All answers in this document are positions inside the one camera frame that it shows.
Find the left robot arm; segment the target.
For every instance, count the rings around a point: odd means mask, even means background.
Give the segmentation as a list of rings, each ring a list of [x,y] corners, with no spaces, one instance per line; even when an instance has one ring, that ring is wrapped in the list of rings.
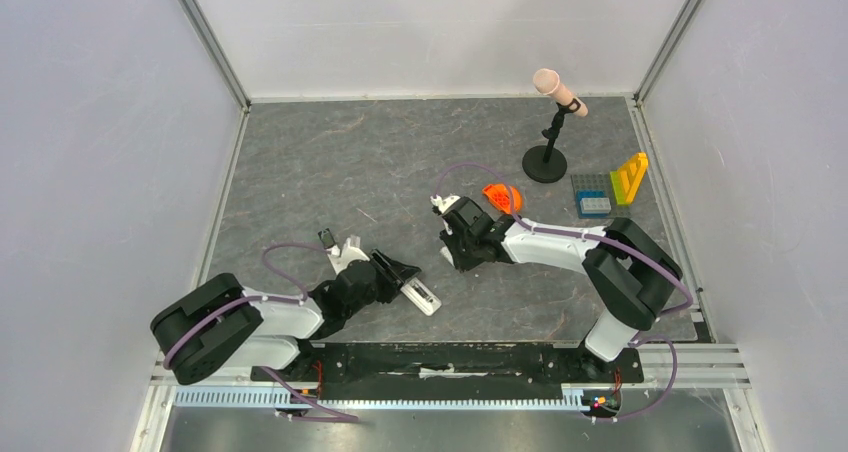
[[[222,368],[260,365],[301,380],[314,365],[306,342],[339,332],[365,307],[400,295],[427,316],[442,306],[419,279],[417,266],[350,243],[325,253],[335,275],[311,291],[259,292],[221,273],[167,307],[150,325],[164,368],[181,385],[204,381]]]

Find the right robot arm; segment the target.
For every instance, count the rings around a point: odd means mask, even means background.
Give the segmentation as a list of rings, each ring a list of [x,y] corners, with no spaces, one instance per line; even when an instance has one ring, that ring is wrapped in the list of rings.
[[[465,272],[483,263],[539,264],[585,275],[604,309],[582,340],[580,372],[602,380],[622,350],[661,317],[681,290],[676,261],[629,218],[607,226],[554,226],[503,214],[494,219],[466,196],[430,199],[442,219],[443,251]]]

